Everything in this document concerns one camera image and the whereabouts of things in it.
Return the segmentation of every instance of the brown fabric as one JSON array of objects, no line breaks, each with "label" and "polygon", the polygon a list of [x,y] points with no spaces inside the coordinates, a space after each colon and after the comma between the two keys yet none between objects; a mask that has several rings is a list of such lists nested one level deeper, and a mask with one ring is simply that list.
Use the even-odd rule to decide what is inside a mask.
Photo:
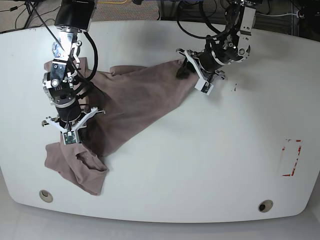
[{"label": "brown fabric", "polygon": [[[92,195],[99,195],[108,169],[98,156],[108,156],[126,141],[156,120],[177,108],[193,89],[198,78],[192,74],[179,80],[176,73],[180,61],[170,61],[152,67],[115,66],[110,72],[97,72],[92,82],[98,90],[89,94],[90,107],[98,106],[98,114],[87,122],[83,143],[46,146],[45,166]],[[51,62],[45,64],[48,71]],[[82,74],[91,73],[85,58],[81,60]]]}]

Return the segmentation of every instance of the screw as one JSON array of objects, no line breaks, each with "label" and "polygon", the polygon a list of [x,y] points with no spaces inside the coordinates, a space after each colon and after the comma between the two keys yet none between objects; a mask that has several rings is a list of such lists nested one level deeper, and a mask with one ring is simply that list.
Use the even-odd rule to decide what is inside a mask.
[{"label": "screw", "polygon": [[53,79],[51,82],[52,87],[56,87],[59,85],[59,81],[57,79]]},{"label": "screw", "polygon": [[246,52],[246,51],[245,51],[243,48],[241,48],[238,53],[239,53],[239,55],[244,55],[245,52]]}]

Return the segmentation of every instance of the black cable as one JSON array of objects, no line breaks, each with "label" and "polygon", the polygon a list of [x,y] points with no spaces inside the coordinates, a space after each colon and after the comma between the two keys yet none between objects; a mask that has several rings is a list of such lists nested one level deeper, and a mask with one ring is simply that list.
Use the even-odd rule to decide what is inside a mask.
[{"label": "black cable", "polygon": [[[56,38],[56,36],[52,33],[52,31],[48,28],[47,24],[44,22],[44,20],[42,19],[42,17],[39,15],[39,13],[38,13],[38,11],[36,10],[35,6],[34,6],[31,2],[29,2],[29,3],[30,3],[30,5],[31,5],[32,9],[34,10],[35,14],[39,17],[40,21],[41,21],[42,24],[45,26],[45,28],[48,30],[48,32],[51,34],[51,36],[54,38],[54,40],[56,41],[56,43],[61,47],[61,49],[62,49],[63,51],[65,51],[64,48],[62,47],[61,43],[59,42],[59,40],[58,40],[58,39]],[[96,49],[96,53],[97,53],[97,54],[95,54],[95,57],[96,57],[96,59],[98,59],[98,51],[97,51],[96,45],[93,43],[92,47]],[[101,91],[99,88],[97,88],[96,85],[93,84],[93,82],[90,82],[89,80],[87,80],[87,79],[80,73],[80,71],[77,69],[75,63],[71,60],[70,56],[68,57],[68,62],[72,65],[73,69],[77,72],[77,75],[81,78],[82,83],[86,84],[86,85],[89,86],[89,87],[94,87],[94,88],[96,88],[96,89],[102,94],[104,100],[106,100],[106,96],[105,96],[105,94],[103,93],[103,91]]]},{"label": "black cable", "polygon": [[238,15],[239,15],[239,12],[240,12],[240,6],[241,6],[241,5],[240,5],[240,2],[241,2],[241,0],[238,0],[238,1],[237,1],[237,8],[236,8],[235,15],[233,16],[233,19],[232,19],[231,23],[227,24],[226,27],[225,27],[225,29],[224,29],[222,32],[220,32],[220,33],[218,33],[218,34],[216,34],[216,35],[214,35],[214,36],[197,36],[197,35],[194,35],[194,34],[188,32],[187,30],[185,30],[185,29],[181,26],[180,21],[179,21],[179,16],[180,16],[180,10],[181,10],[180,5],[181,5],[182,1],[179,2],[178,6],[177,6],[177,9],[176,9],[176,23],[178,24],[179,28],[180,28],[185,34],[187,34],[187,35],[189,35],[189,36],[191,36],[191,37],[193,37],[193,38],[196,38],[196,39],[204,39],[204,40],[216,39],[216,38],[219,38],[219,37],[223,36],[224,34],[228,33],[228,31],[229,31],[229,30],[233,27],[233,25],[235,24],[235,22],[236,22],[236,20],[237,20],[237,17],[238,17]]},{"label": "black cable", "polygon": [[221,6],[224,10],[226,10],[227,7],[224,6],[223,2],[224,2],[224,0],[220,0],[220,6]]},{"label": "black cable", "polygon": [[[214,10],[213,10],[213,13],[211,13],[211,14],[208,15],[208,16],[206,16],[207,18],[212,17],[212,16],[217,12],[217,7],[218,7],[218,6],[217,6],[217,1],[214,0],[214,3],[215,3],[215,8],[214,8]],[[193,5],[188,5],[188,4],[186,4],[186,1],[183,1],[183,4],[184,4],[184,5],[187,5],[187,6],[195,6],[195,5],[198,5],[198,4],[199,4],[199,1],[197,1],[197,2],[194,3]],[[186,12],[186,11],[182,11],[181,13],[184,14],[184,15],[187,15],[187,16],[189,16],[189,17],[192,17],[192,18],[201,18],[201,17],[199,17],[199,16],[192,15],[192,14]]]},{"label": "black cable", "polygon": [[[55,21],[55,19],[53,19],[53,18],[48,18],[48,19],[45,20],[44,22],[46,23],[46,22],[48,22],[49,20]],[[28,27],[28,29],[39,28],[39,27],[41,27],[42,25],[43,25],[43,23],[42,23],[41,25],[38,25],[38,26],[30,26],[30,27]]]},{"label": "black cable", "polygon": [[[54,12],[55,10],[57,10],[58,8],[60,8],[60,7],[61,7],[61,5],[59,5],[58,7],[56,7],[55,9],[53,9],[53,10],[51,10],[51,11],[47,11],[47,12],[44,12],[44,13],[40,14],[40,16],[45,15],[45,14],[52,13],[52,12]],[[33,17],[33,18],[31,19],[31,22],[32,22],[34,19],[36,19],[36,18],[38,18],[38,16]]]},{"label": "black cable", "polygon": [[14,10],[17,10],[18,8],[20,8],[21,6],[25,5],[24,3],[22,3],[21,5],[19,6],[13,6],[13,7],[10,7],[10,9],[7,9],[7,10],[1,10],[0,13],[2,12],[12,12]]},{"label": "black cable", "polygon": [[87,78],[88,81],[91,81],[91,79],[94,78],[94,76],[95,76],[95,74],[97,72],[97,69],[98,69],[98,49],[97,49],[97,46],[96,46],[95,42],[90,37],[89,33],[87,31],[84,31],[83,34],[88,39],[88,41],[90,42],[90,44],[91,44],[91,46],[93,48],[94,64],[93,64],[92,72],[91,72],[90,76]]},{"label": "black cable", "polygon": [[218,29],[216,29],[214,26],[212,26],[212,24],[210,23],[209,19],[207,18],[206,14],[205,14],[205,11],[204,11],[204,2],[203,1],[199,2],[199,12],[200,12],[200,15],[201,15],[205,25],[207,25],[207,27],[209,29],[214,31],[216,34],[221,33]]},{"label": "black cable", "polygon": [[269,10],[267,13],[263,13],[263,12],[260,12],[260,11],[256,11],[258,14],[264,14],[264,15],[269,15],[270,12],[271,12],[271,4],[270,4],[270,0],[267,0],[268,2],[268,7],[269,7]]},{"label": "black cable", "polygon": [[183,3],[188,6],[195,6],[195,5],[199,4],[199,1],[196,1],[195,3],[189,3],[188,1],[183,1]]},{"label": "black cable", "polygon": [[289,1],[293,4],[293,6],[295,6],[299,11],[301,11],[301,8],[299,8],[299,7],[294,3],[293,0],[289,0]]},{"label": "black cable", "polygon": [[25,12],[25,10],[27,10],[27,7],[22,12],[20,12],[20,14],[16,17],[16,19],[14,21],[14,29],[17,29],[18,18],[21,16],[21,14],[23,14]]}]

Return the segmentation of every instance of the table surface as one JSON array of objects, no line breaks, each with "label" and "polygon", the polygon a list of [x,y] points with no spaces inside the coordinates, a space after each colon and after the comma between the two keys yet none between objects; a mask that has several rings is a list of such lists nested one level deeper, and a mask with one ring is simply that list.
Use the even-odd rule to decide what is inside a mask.
[{"label": "table surface", "polygon": [[[184,25],[198,35],[210,32],[202,23]],[[200,51],[205,44],[166,21],[94,22],[90,35],[98,70],[105,72],[115,65],[153,66],[179,58],[177,48]],[[92,48],[82,34],[79,39],[80,56],[92,66]],[[60,139],[54,127],[41,127],[46,116],[57,114],[42,89],[52,43],[44,28],[0,35],[0,166],[16,202],[167,223],[270,219],[306,207],[320,170],[320,43],[253,30],[249,59],[223,67],[227,80],[217,82],[210,96],[194,90],[104,159],[110,172],[100,196],[44,166],[45,146]],[[291,174],[296,158],[294,176],[283,176]],[[53,202],[43,202],[40,190],[49,191]],[[273,208],[261,213],[265,200]]]}]

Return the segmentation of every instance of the cable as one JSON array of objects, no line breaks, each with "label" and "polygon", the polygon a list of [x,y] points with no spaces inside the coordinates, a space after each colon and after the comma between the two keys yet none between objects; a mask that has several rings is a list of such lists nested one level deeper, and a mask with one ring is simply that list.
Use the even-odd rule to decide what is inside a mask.
[{"label": "cable", "polygon": [[298,10],[301,11],[301,8],[299,8],[299,7],[294,3],[294,1],[292,1],[292,0],[289,0],[289,1],[293,4],[293,6],[295,6]]},{"label": "cable", "polygon": [[270,12],[271,12],[270,0],[267,0],[267,2],[268,2],[268,6],[269,6],[268,12],[267,13],[262,13],[260,11],[256,11],[257,14],[264,14],[264,15],[269,15],[270,14]]},{"label": "cable", "polygon": [[25,9],[22,12],[20,12],[20,14],[16,17],[16,19],[14,21],[14,29],[17,29],[18,18],[21,16],[21,14],[23,14],[25,12],[25,10],[27,10],[27,7],[25,7]]},{"label": "cable", "polygon": [[220,6],[221,6],[224,10],[226,10],[226,7],[224,6],[223,2],[224,2],[224,0],[220,0]]},{"label": "cable", "polygon": [[93,54],[94,54],[93,69],[92,69],[92,72],[91,72],[90,76],[88,78],[86,78],[88,81],[91,81],[91,79],[93,79],[94,76],[96,75],[96,72],[97,72],[97,69],[98,69],[98,49],[97,49],[97,46],[96,46],[95,42],[90,37],[89,33],[87,31],[84,31],[83,34],[88,39],[88,41],[90,42],[90,44],[91,44],[91,46],[93,48]]},{"label": "cable", "polygon": [[[51,36],[54,38],[54,40],[56,41],[56,43],[61,47],[61,49],[65,52],[64,48],[62,47],[61,43],[59,42],[59,40],[56,38],[56,36],[52,33],[52,31],[48,28],[47,24],[44,22],[44,20],[42,19],[42,17],[39,15],[38,11],[36,10],[35,6],[29,2],[29,4],[31,5],[32,9],[34,10],[35,14],[39,17],[40,21],[42,22],[42,24],[45,26],[45,28],[48,30],[48,32],[51,34]],[[105,94],[96,87],[96,85],[93,84],[93,82],[90,82],[89,80],[87,80],[79,71],[79,69],[76,67],[75,63],[71,60],[70,56],[68,58],[68,62],[72,65],[73,69],[77,72],[78,76],[81,78],[82,83],[85,83],[87,86],[89,87],[94,87],[96,88],[98,91],[101,92],[104,100],[106,100],[106,96]]]},{"label": "cable", "polygon": [[98,1],[98,4],[125,4],[126,2],[128,2],[128,0],[125,1]]},{"label": "cable", "polygon": [[12,12],[14,10],[17,10],[18,8],[20,8],[21,6],[25,5],[24,3],[22,3],[21,5],[19,6],[13,6],[13,7],[10,7],[10,9],[7,9],[7,10],[1,10],[0,13],[2,12]]},{"label": "cable", "polygon": [[187,35],[189,35],[189,36],[191,36],[191,37],[193,37],[193,38],[196,38],[196,39],[204,39],[204,40],[216,39],[216,38],[219,38],[219,37],[223,36],[224,34],[228,33],[228,31],[229,31],[229,30],[232,28],[232,26],[235,24],[236,19],[237,19],[238,15],[239,15],[239,12],[240,12],[240,6],[241,6],[241,5],[240,5],[240,2],[241,2],[241,0],[238,0],[238,1],[237,1],[237,8],[236,8],[235,15],[233,16],[233,19],[232,19],[231,23],[230,23],[230,24],[227,24],[226,27],[225,27],[225,29],[224,29],[222,32],[220,32],[220,33],[218,33],[218,34],[216,34],[216,35],[214,35],[214,36],[197,36],[197,35],[194,35],[194,34],[188,32],[187,30],[185,30],[185,29],[181,26],[180,21],[179,21],[179,16],[180,16],[180,10],[181,10],[180,5],[181,5],[182,1],[179,2],[178,6],[177,6],[177,9],[176,9],[176,23],[178,24],[179,28],[180,28],[185,34],[187,34]]},{"label": "cable", "polygon": [[[46,22],[48,22],[49,20],[55,21],[55,19],[53,19],[53,18],[48,18],[48,19],[45,20],[44,22],[46,23]],[[28,29],[39,28],[39,27],[41,27],[42,25],[43,25],[43,23],[42,23],[41,25],[39,25],[39,26],[30,26],[30,27],[28,27]]]},{"label": "cable", "polygon": [[204,2],[201,1],[199,2],[199,12],[200,12],[200,15],[205,23],[205,25],[207,25],[207,27],[209,29],[211,29],[212,31],[214,31],[216,34],[219,34],[221,33],[218,29],[216,29],[214,26],[212,26],[211,22],[209,21],[209,19],[207,18],[206,14],[205,14],[205,11],[204,11]]},{"label": "cable", "polygon": [[[54,12],[55,10],[57,10],[58,8],[60,8],[60,7],[61,7],[61,4],[60,4],[59,6],[57,6],[55,9],[51,10],[51,11],[47,11],[47,12],[44,12],[44,13],[40,14],[40,16],[45,15],[45,14],[52,13],[52,12]],[[32,22],[32,21],[33,21],[34,19],[36,19],[36,18],[38,18],[38,16],[33,17],[30,22]]]},{"label": "cable", "polygon": [[[217,11],[217,2],[216,2],[216,0],[214,0],[214,3],[215,3],[214,11],[213,11],[213,13],[211,13],[210,15],[206,16],[207,18],[212,17],[212,15],[215,14],[216,11]],[[188,3],[187,1],[183,1],[183,4],[185,4],[185,5],[187,5],[187,6],[195,6],[195,5],[198,5],[198,4],[199,4],[199,1],[197,1],[197,2],[194,3],[194,4],[190,4],[190,3]],[[185,15],[187,15],[187,16],[189,16],[189,17],[192,17],[192,18],[199,18],[199,16],[192,15],[192,14],[186,12],[186,11],[183,11],[182,13],[185,14]]]},{"label": "cable", "polygon": [[283,17],[283,16],[298,16],[297,13],[285,13],[285,14],[280,14],[280,15],[267,15],[267,14],[262,14],[260,12],[257,12],[257,14],[262,15],[262,16],[267,16],[267,17]]},{"label": "cable", "polygon": [[188,6],[195,6],[195,5],[199,4],[199,1],[196,1],[195,3],[189,3],[188,1],[183,1],[183,3]]}]

